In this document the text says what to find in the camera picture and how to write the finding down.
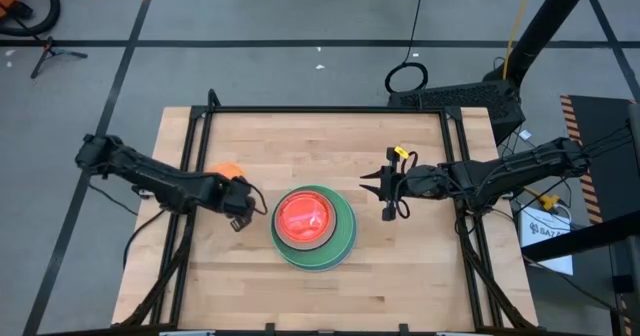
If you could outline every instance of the wooden table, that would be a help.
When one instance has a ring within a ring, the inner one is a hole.
[[[188,114],[189,108],[164,110],[155,159],[179,166]],[[463,117],[471,157],[496,158],[486,110],[463,109]],[[450,127],[455,135],[453,123]],[[199,138],[196,132],[196,149]],[[179,327],[262,330],[265,323],[275,322],[277,330],[393,331],[408,323],[412,331],[473,330],[453,202],[408,199],[410,219],[383,222],[383,203],[358,186],[359,176],[387,163],[385,150],[394,145],[417,151],[421,164],[445,161],[437,115],[215,114],[206,165],[242,165],[270,210],[294,187],[327,185],[354,208],[358,240],[342,265],[307,273],[276,252],[268,216],[255,215],[251,225],[236,233],[227,218],[201,209]],[[196,154],[194,150],[191,170]],[[510,213],[507,204],[496,208]],[[155,201],[143,201],[137,227],[157,210]],[[114,322],[128,316],[155,282],[168,219],[152,224],[133,243]],[[536,323],[513,223],[498,213],[484,220],[496,281]],[[490,325],[479,279],[478,285],[484,322]],[[172,294],[173,285],[166,292]],[[166,300],[163,320],[171,298]]]

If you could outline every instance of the black stand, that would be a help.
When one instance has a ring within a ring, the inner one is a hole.
[[[25,29],[27,31],[29,30],[29,27],[27,25],[25,25],[24,22],[22,22],[22,20],[20,20],[19,17],[14,15],[9,8],[4,6],[2,3],[0,3],[0,7],[4,10],[4,12],[7,14],[7,16],[9,16],[12,20],[17,22],[18,25],[20,25],[20,27],[22,27],[23,29]],[[69,51],[69,50],[65,50],[65,49],[61,49],[61,48],[55,47],[54,46],[53,37],[51,37],[51,36],[49,36],[46,41],[42,40],[40,37],[38,37],[38,35],[35,35],[35,34],[31,35],[31,37],[33,37],[36,41],[41,42],[42,46],[43,46],[42,55],[40,55],[40,59],[38,60],[38,63],[36,64],[36,67],[33,69],[33,72],[31,72],[31,78],[32,79],[35,79],[36,77],[38,77],[38,74],[40,73],[40,67],[42,67],[42,64],[46,60],[52,59],[52,58],[54,58],[56,56],[59,56],[59,55],[71,55],[71,56],[75,56],[75,57],[78,57],[78,58],[81,58],[81,59],[89,57],[89,55],[84,54],[84,53]]]
[[[529,67],[580,0],[545,0],[509,56],[507,78],[520,87]],[[502,80],[504,63],[483,81]]]

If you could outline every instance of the green bowl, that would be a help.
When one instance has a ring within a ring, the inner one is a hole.
[[[271,239],[276,249],[293,266],[304,271],[326,271],[339,265],[349,256],[357,238],[356,217],[351,206],[339,193],[319,185],[302,186],[285,195],[280,203],[290,194],[298,191],[315,191],[326,197],[336,211],[336,227],[331,238],[322,246],[312,250],[298,250],[285,244],[275,228],[275,211],[271,217]]]

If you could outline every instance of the cable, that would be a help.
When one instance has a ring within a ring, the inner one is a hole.
[[[260,192],[260,190],[258,190],[258,188],[253,184],[250,184],[248,182],[246,182],[246,184],[249,185],[249,187],[251,187],[258,194],[258,196],[260,196],[260,201],[262,201],[262,208],[264,209],[264,211],[258,210],[255,206],[253,207],[253,211],[259,213],[260,215],[266,215],[269,212],[269,208],[267,207],[267,203],[264,201],[262,192]]]
[[[508,218],[509,220],[513,221],[513,217],[512,217],[512,216],[510,216],[508,213],[506,213],[506,212],[504,212],[504,211],[501,211],[501,210],[498,210],[498,209],[494,209],[493,207],[491,207],[491,208],[489,209],[489,211],[495,211],[495,212],[498,212],[498,213],[500,213],[500,214],[504,215],[504,216],[505,216],[506,218]]]
[[[536,148],[537,147],[536,145],[533,144],[533,142],[531,142],[529,140],[522,139],[522,141],[524,143],[526,143],[527,145],[531,146],[532,148]]]
[[[526,213],[527,215],[529,215],[529,217],[531,217],[532,219],[538,221],[539,223],[547,226],[547,228],[551,229],[551,230],[558,230],[558,231],[563,231],[563,232],[567,232],[567,230],[563,229],[563,228],[559,228],[559,227],[553,227],[553,226],[549,226],[549,224],[547,224],[546,222],[540,220],[539,218],[533,216],[532,214],[530,214],[529,212],[527,212],[526,209],[522,209],[522,212]],[[571,229],[571,225],[565,223],[564,221],[561,221],[562,223],[564,223],[565,225],[569,226],[569,229]]]
[[[553,273],[553,274],[555,274],[557,276],[562,277],[563,280],[565,280],[569,285],[573,286],[576,290],[580,291],[583,295],[585,295],[588,298],[594,300],[595,302],[599,303],[600,305],[604,306],[605,308],[609,309],[610,311],[612,311],[612,312],[614,312],[614,313],[616,313],[616,314],[618,314],[618,315],[620,315],[622,317],[626,317],[626,318],[629,319],[629,321],[640,325],[640,321],[639,320],[634,319],[628,313],[620,311],[617,307],[614,307],[613,305],[609,304],[608,302],[605,302],[602,299],[600,299],[599,297],[597,297],[597,296],[593,295],[592,293],[588,292],[587,290],[582,288],[580,285],[574,283],[568,276],[566,276],[564,274],[561,274],[559,272],[556,272],[556,271],[554,271],[554,270],[548,268],[547,266],[542,265],[542,264],[540,264],[538,262],[535,262],[535,261],[533,261],[532,259],[528,258],[525,255],[522,255],[522,258],[525,261],[529,262],[530,264],[536,265],[536,266],[538,266],[538,267],[540,267],[540,268],[542,268],[542,269],[544,269],[544,270],[546,270],[548,272],[551,272],[551,273]]]
[[[573,221],[573,216],[571,216],[571,211],[569,210],[569,208],[567,206],[561,205],[559,203],[555,204],[555,208],[559,208],[559,209],[563,210],[567,214],[567,216],[569,217],[569,222],[565,222],[560,217],[557,217],[556,215],[553,215],[552,213],[549,213],[549,214],[553,215],[553,217],[555,217],[558,221],[562,222],[563,224],[571,226],[571,222]]]
[[[518,27],[520,27],[520,21],[522,21],[522,15],[524,14],[524,9],[527,5],[527,1],[528,0],[522,0],[522,4],[520,4],[520,10],[518,11],[518,16],[516,17],[516,23],[511,29],[511,36],[509,37],[509,43],[507,44],[507,55],[504,58],[504,68],[502,69],[503,80],[507,79],[507,67],[509,66],[509,56],[511,56],[511,46],[513,45],[513,40],[516,38]]]
[[[125,266],[127,266],[127,256],[129,255],[129,248],[131,247],[131,243],[133,242],[133,240],[136,238],[136,236],[138,236],[140,231],[144,230],[145,227],[151,225],[151,223],[153,223],[153,221],[157,220],[160,216],[162,216],[164,212],[165,210],[161,210],[155,216],[148,219],[145,223],[140,225],[140,227],[138,227],[137,230],[133,232],[133,235],[131,235],[131,237],[129,237],[129,240],[127,241],[127,244],[124,247],[124,254],[122,255],[122,269],[124,269]]]
[[[407,180],[410,179],[421,179],[421,178],[445,178],[447,179],[447,181],[449,181],[453,186],[455,186],[463,195],[464,200],[467,203],[467,207],[469,209],[471,209],[471,201],[469,199],[469,194],[467,194],[467,192],[464,190],[464,188],[457,183],[454,179],[452,179],[450,176],[445,175],[445,174],[441,174],[441,175],[430,175],[430,176],[405,176],[402,179],[400,179],[400,181],[398,181],[398,183],[396,184],[396,188],[395,188],[395,192],[393,194],[393,199],[391,200],[391,203],[395,204],[395,208],[398,210],[398,213],[400,214],[400,216],[404,219],[409,218],[409,216],[411,215],[411,211],[409,210],[409,205],[406,203],[406,201],[401,200],[399,197],[400,194],[400,186],[406,182]],[[403,202],[405,209],[407,210],[406,214],[403,214],[400,207],[398,207],[399,202]]]
[[[567,190],[569,191],[569,202],[567,207],[571,208],[571,203],[573,202],[573,191],[571,190],[571,186],[567,183],[567,180],[564,180],[562,183],[567,186]]]
[[[96,191],[97,193],[101,194],[102,196],[106,197],[107,200],[113,202],[114,204],[122,207],[123,209],[125,209],[128,213],[134,215],[134,216],[138,216],[138,213],[133,211],[132,209],[130,209],[129,207],[127,207],[127,205],[123,204],[122,202],[114,199],[111,195],[109,195],[106,191],[99,189],[98,187],[92,185],[91,183],[89,183],[89,188]]]
[[[617,129],[615,129],[615,130],[611,131],[611,133],[609,133],[607,136],[600,137],[599,139],[597,139],[597,140],[593,141],[593,142],[592,142],[592,143],[590,143],[589,145],[584,146],[583,148],[587,148],[587,147],[590,147],[590,146],[592,146],[592,145],[595,145],[595,144],[597,144],[598,142],[603,141],[603,140],[605,140],[605,139],[607,139],[607,138],[609,138],[609,137],[611,137],[611,136],[615,135],[618,131],[620,131],[620,130],[624,130],[624,129],[626,129],[626,128],[627,128],[627,125],[624,125],[624,126],[622,126],[622,127],[619,127],[619,128],[617,128]]]
[[[518,127],[518,133],[516,134],[516,141],[513,143],[513,151],[512,151],[512,155],[516,152],[516,146],[518,145],[518,140],[520,139],[520,132],[522,131],[522,126],[524,125],[524,123],[520,124],[520,127]]]
[[[415,67],[418,70],[420,70],[420,72],[422,73],[422,81],[420,82],[420,85],[418,85],[418,87],[413,89],[413,91],[422,90],[429,83],[429,71],[427,70],[427,67],[425,65],[423,65],[423,64],[421,64],[419,62],[407,62],[409,60],[409,55],[411,54],[411,47],[413,46],[413,38],[414,38],[415,33],[416,33],[416,26],[418,24],[418,15],[420,14],[420,5],[421,4],[422,4],[422,0],[418,0],[418,6],[416,7],[416,13],[415,13],[415,17],[413,19],[413,28],[411,30],[411,39],[409,40],[409,47],[407,49],[407,55],[405,56],[405,58],[402,61],[402,63],[400,65],[396,66],[395,68],[393,68],[391,71],[389,71],[389,73],[387,74],[387,77],[385,77],[385,79],[384,79],[384,88],[390,94],[399,92],[399,91],[396,91],[396,90],[391,88],[391,78],[393,77],[393,75],[396,74],[396,72],[398,72],[398,71],[400,71],[402,69],[405,69],[407,67]]]
[[[509,148],[509,143],[511,143],[511,136],[513,135],[513,133],[509,134],[509,137],[507,138],[507,146],[504,147],[504,149],[502,149],[502,153],[500,153],[500,158],[504,159],[504,152],[507,151],[507,149],[511,150]],[[511,150],[511,155],[513,155],[515,153],[515,147],[513,148],[513,150]]]
[[[628,144],[630,144],[630,143],[631,143],[631,141],[632,141],[632,139],[631,139],[631,138],[629,138],[629,139],[628,139],[628,141],[626,141],[626,142],[623,142],[623,143],[618,144],[618,145],[616,145],[616,146],[614,146],[614,147],[611,147],[611,148],[609,148],[609,149],[606,149],[606,150],[604,150],[604,151],[601,151],[600,153],[597,153],[597,154],[595,154],[595,155],[590,155],[590,156],[591,156],[591,158],[596,158],[596,157],[601,156],[601,155],[603,155],[603,154],[605,154],[605,153],[607,153],[607,152],[610,152],[610,151],[613,151],[613,150],[615,150],[615,149],[619,149],[619,148],[620,148],[620,147],[622,147],[622,146],[628,145]]]
[[[546,195],[549,191],[553,190],[556,186],[558,186],[559,184],[561,184],[564,180],[566,180],[566,177],[563,177],[560,179],[560,181],[554,183],[551,187],[549,187],[548,189],[546,189],[544,192],[541,192],[542,195]],[[518,211],[516,211],[515,213],[518,213],[520,211],[522,211],[523,209],[525,209],[526,207],[529,207],[532,203],[534,203],[538,198],[534,197],[533,200],[527,202],[524,206],[520,207],[518,209]]]
[[[596,145],[596,146],[593,146],[593,147],[589,147],[587,153],[593,152],[595,150],[601,149],[601,148],[606,147],[606,146],[611,146],[611,144],[615,144],[618,141],[625,140],[625,139],[628,139],[630,137],[632,137],[632,136],[629,133],[629,134],[626,134],[626,135],[622,135],[622,136],[620,136],[618,138],[614,138],[614,139],[610,139],[610,140],[604,141],[599,145]]]
[[[407,161],[411,158],[411,156],[413,156],[413,162],[411,163],[411,167],[410,169],[416,167],[416,165],[418,164],[418,153],[415,151],[411,151],[409,152],[409,156],[407,156],[406,159],[402,160],[402,164],[400,165],[400,173],[404,174],[404,168],[407,165]]]

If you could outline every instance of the black metal frame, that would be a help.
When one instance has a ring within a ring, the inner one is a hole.
[[[397,113],[407,113],[407,114],[430,114],[430,115],[438,115],[440,119],[440,127],[442,132],[442,141],[445,150],[445,156],[447,162],[455,161],[453,143],[452,143],[452,135],[449,129],[449,118],[454,120],[454,124],[456,126],[456,136],[458,138],[458,144],[460,147],[460,154],[462,156],[462,160],[469,160],[469,148],[467,144],[467,139],[464,130],[464,123],[462,119],[462,113],[459,107],[444,107],[444,108],[416,108],[416,109],[407,109],[407,108],[394,108],[394,107],[359,107],[359,106],[347,106],[347,107],[314,107],[314,106],[221,106],[220,102],[213,90],[209,91],[209,102],[206,106],[192,106],[191,112],[189,115],[189,124],[187,126],[187,132],[185,135],[185,143],[183,148],[183,154],[181,159],[181,169],[186,170],[188,167],[189,160],[193,153],[193,146],[195,142],[195,130],[197,128],[199,120],[203,119],[202,125],[202,133],[200,139],[200,147],[198,149],[198,156],[196,161],[196,171],[202,171],[204,168],[204,161],[206,157],[206,153],[208,150],[208,141],[211,133],[213,116],[215,113],[343,113],[343,114],[353,114],[353,113],[373,113],[373,114],[397,114]],[[462,214],[464,212],[464,206],[462,203],[454,203],[456,217],[464,217]],[[181,244],[186,244],[186,247],[183,250],[183,253],[180,255],[172,255],[173,248],[176,243],[177,230],[178,230],[178,221],[180,215],[171,215],[171,219],[169,222],[169,226],[167,228],[167,238],[165,240],[165,248],[162,254],[162,264],[160,266],[160,274],[159,280],[168,280],[173,271],[177,272],[176,283],[174,287],[173,299],[171,302],[171,310],[169,316],[168,323],[159,323],[160,314],[162,311],[162,305],[164,303],[165,292],[164,289],[166,287],[166,282],[162,283],[158,281],[156,285],[152,288],[150,294],[154,293],[155,297],[157,297],[153,303],[153,309],[150,311],[151,318],[149,325],[141,325],[140,323],[146,316],[144,315],[136,315],[133,319],[134,322],[124,322],[121,325],[114,325],[112,328],[107,329],[97,329],[97,330],[86,330],[86,331],[73,331],[73,332],[63,332],[51,335],[58,336],[81,336],[81,335],[157,335],[160,331],[177,331],[177,325],[180,318],[180,310],[182,306],[182,298],[184,295],[184,288],[186,285],[186,272],[187,266],[189,262],[189,251],[190,245],[192,241],[192,236],[195,227],[195,212],[185,215],[186,222],[184,226],[183,239],[181,240]],[[481,255],[482,266],[491,274],[491,260],[489,257],[489,250],[487,246],[486,234],[484,230],[484,226],[482,224],[482,220],[473,220],[473,222],[477,222],[475,227],[475,233],[477,237],[477,246],[479,254]],[[460,227],[460,242],[464,240],[467,233],[467,225],[466,223],[461,223]],[[176,260],[180,260],[180,264],[176,268],[171,268],[169,264],[175,263]],[[464,260],[464,269],[465,276],[467,282],[467,290],[469,294],[469,302],[470,302],[470,310],[472,314],[473,324],[475,332],[478,333],[491,333],[494,335],[559,335],[559,336],[567,336],[571,334],[566,333],[557,333],[557,332],[547,332],[542,330],[526,330],[526,329],[511,329],[504,328],[502,324],[501,318],[501,310],[496,302],[496,300],[488,294],[488,300],[490,305],[490,316],[492,320],[492,326],[487,326],[484,324],[483,320],[483,312],[479,301],[478,295],[478,286],[476,283],[476,272],[473,270],[470,263],[466,258]],[[375,336],[386,336],[386,335],[394,335],[397,336],[426,336],[426,335],[435,335],[435,332],[411,332],[409,331],[408,325],[399,324],[398,332],[350,332],[350,331],[332,331],[332,334],[335,336],[364,336],[364,335],[375,335]],[[264,330],[250,330],[250,331],[239,331],[239,330],[215,330],[215,334],[223,335],[223,336],[274,336],[276,333],[274,324],[266,324]],[[303,336],[303,335],[319,335],[320,331],[277,331],[278,335],[288,335],[288,336]]]
[[[460,112],[460,108],[446,107],[446,108],[417,108],[417,109],[407,109],[407,108],[394,108],[394,107],[359,107],[359,106],[347,106],[347,107],[314,107],[314,106],[222,106],[213,90],[209,91],[208,95],[208,105],[206,106],[192,106],[191,112],[189,115],[189,124],[187,126],[187,133],[185,136],[185,143],[183,148],[183,154],[181,158],[180,168],[181,170],[187,170],[189,160],[191,158],[191,154],[193,153],[194,146],[194,138],[195,138],[195,130],[197,128],[198,121],[200,118],[204,118],[202,125],[202,136],[200,139],[200,147],[198,150],[198,156],[196,161],[196,171],[202,171],[204,168],[204,160],[206,157],[207,149],[208,149],[208,141],[209,135],[212,127],[213,115],[215,113],[344,113],[344,114],[353,114],[353,113],[375,113],[375,114],[393,114],[393,113],[412,113],[412,114],[431,114],[438,115],[440,119],[440,127],[442,132],[442,141],[445,150],[445,156],[447,162],[455,161],[454,152],[453,152],[453,144],[451,141],[451,133],[449,130],[448,117],[451,117],[456,126],[456,135],[458,138],[458,143],[460,145],[460,153],[462,155],[463,160],[469,160],[469,148],[467,145],[466,135],[464,131],[464,125],[462,121],[462,114]],[[455,204],[455,212],[456,217],[464,217],[463,208],[461,204]],[[193,229],[195,226],[195,212],[185,215],[186,223],[184,226],[183,237],[188,238],[187,243],[190,245],[191,236],[193,235]],[[171,219],[169,220],[169,226],[167,228],[167,237],[165,240],[165,247],[162,253],[162,260],[160,265],[160,273],[159,278],[167,278],[170,275],[167,275],[169,263],[173,260],[175,256],[172,257],[173,249],[176,243],[177,237],[177,229],[178,229],[178,221],[180,215],[172,214]],[[489,250],[486,241],[486,235],[484,232],[484,227],[482,225],[482,221],[474,221],[478,222],[475,225],[476,235],[478,241],[478,249],[482,258],[483,267],[488,270],[491,274],[491,261],[489,258]],[[460,232],[460,242],[462,243],[464,234],[466,233],[466,224],[461,225]],[[160,315],[162,311],[162,306],[164,303],[164,292],[160,294],[158,299],[155,301],[153,305],[153,309],[151,311],[150,324],[157,326],[165,326],[167,330],[176,330],[179,317],[180,310],[182,306],[182,297],[184,295],[184,288],[186,284],[186,272],[187,266],[189,262],[189,251],[190,247],[186,249],[186,255],[181,255],[182,260],[180,266],[177,270],[176,283],[173,293],[173,299],[171,303],[171,310],[169,316],[168,324],[160,324]],[[480,306],[479,296],[478,296],[478,287],[476,284],[476,276],[475,271],[469,262],[464,259],[464,268],[465,275],[467,280],[467,289],[469,292],[469,301],[470,308],[474,323],[474,328],[476,330],[485,327],[483,322],[483,314],[482,308]],[[489,295],[489,304],[491,306],[491,319],[492,323],[495,327],[502,327],[502,318],[500,308],[495,301],[495,299]],[[100,333],[96,333],[98,330],[87,331],[91,332],[88,334],[102,334],[103,332],[115,332],[117,333],[120,329],[122,332],[133,332],[135,331],[136,325],[122,325],[117,326],[116,328],[100,330]],[[238,333],[247,333],[247,334],[263,334],[266,331],[223,331],[230,332],[234,335]],[[417,334],[430,334],[430,333],[414,333],[408,331],[408,326],[406,327],[407,334],[417,335]],[[309,331],[300,331],[300,334],[309,334]],[[341,334],[350,334],[351,332],[340,332]],[[367,332],[366,334],[376,334],[382,335],[384,332]]]

